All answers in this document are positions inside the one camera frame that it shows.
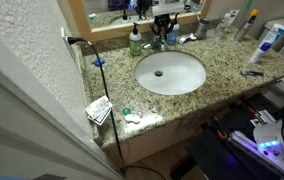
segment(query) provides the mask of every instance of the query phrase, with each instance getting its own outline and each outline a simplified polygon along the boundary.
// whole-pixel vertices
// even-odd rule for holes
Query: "white wall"
[[[248,0],[212,0],[207,18],[219,18],[231,9],[241,9]],[[284,0],[254,0],[251,9],[260,11],[249,35],[258,38],[267,21],[284,18]]]
[[[0,38],[91,135],[82,77],[60,27],[69,32],[56,0],[0,0]]]

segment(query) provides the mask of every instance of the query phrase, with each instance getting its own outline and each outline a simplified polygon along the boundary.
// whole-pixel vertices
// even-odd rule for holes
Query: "granite countertop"
[[[179,96],[153,93],[136,81],[137,64],[146,56],[154,54],[153,50],[143,50],[137,57],[130,55],[129,48],[101,53],[101,58],[106,61],[105,77],[114,106],[120,142],[284,77],[283,56],[270,50],[261,61],[250,65],[249,59],[258,47],[258,41],[248,37],[238,43],[233,37],[234,34],[229,34],[225,39],[217,41],[213,38],[213,30],[209,30],[206,40],[169,46],[172,51],[197,57],[206,68],[205,83],[199,89]],[[82,67],[88,99],[97,99],[104,95],[100,70],[91,64],[95,59],[94,55],[86,56]],[[241,70],[262,71],[265,76],[244,78],[239,73]],[[133,113],[142,113],[141,122],[127,123],[122,115],[124,108],[130,108]],[[101,126],[100,135],[103,138],[102,148],[115,144],[111,119],[107,119]]]

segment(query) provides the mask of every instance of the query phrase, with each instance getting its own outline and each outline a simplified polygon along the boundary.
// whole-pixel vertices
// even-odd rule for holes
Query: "backsplash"
[[[210,25],[208,29],[215,28],[218,24],[218,19],[210,19]],[[187,24],[180,26],[180,35],[187,35],[190,33],[193,33],[196,28],[196,23],[193,24]],[[153,33],[146,32],[146,33],[141,33],[142,34],[142,44],[151,42],[153,38]],[[108,39],[108,40],[103,40],[103,41],[98,41],[94,43],[96,49],[98,52],[105,52],[105,51],[111,51],[113,49],[120,49],[124,47],[129,47],[129,37],[128,36],[123,36],[123,37],[118,37],[118,38],[113,38],[113,39]],[[83,56],[91,55],[93,54],[92,49],[88,45],[81,45],[81,51]]]

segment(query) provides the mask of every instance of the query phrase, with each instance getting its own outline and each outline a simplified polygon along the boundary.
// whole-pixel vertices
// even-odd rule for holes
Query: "toothpaste tube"
[[[266,42],[260,48],[257,48],[251,57],[250,62],[252,64],[258,62],[261,57],[264,56],[264,54],[270,49],[271,45],[271,43]]]
[[[262,40],[261,44],[259,45],[259,48],[262,47],[264,43],[270,43],[272,45],[274,41],[276,41],[283,33],[284,33],[284,26],[275,23],[274,26],[269,31],[269,33]]]

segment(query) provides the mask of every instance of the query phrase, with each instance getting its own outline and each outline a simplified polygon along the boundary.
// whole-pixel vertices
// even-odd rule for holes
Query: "cabinet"
[[[185,117],[149,131],[141,136],[122,142],[121,149],[124,164],[132,164],[180,141],[192,136],[195,137],[202,131],[201,124],[210,123],[210,118],[212,116],[221,118],[229,111],[228,107],[220,107],[218,109],[190,113]],[[119,167],[122,167],[116,145],[113,145],[104,151]]]

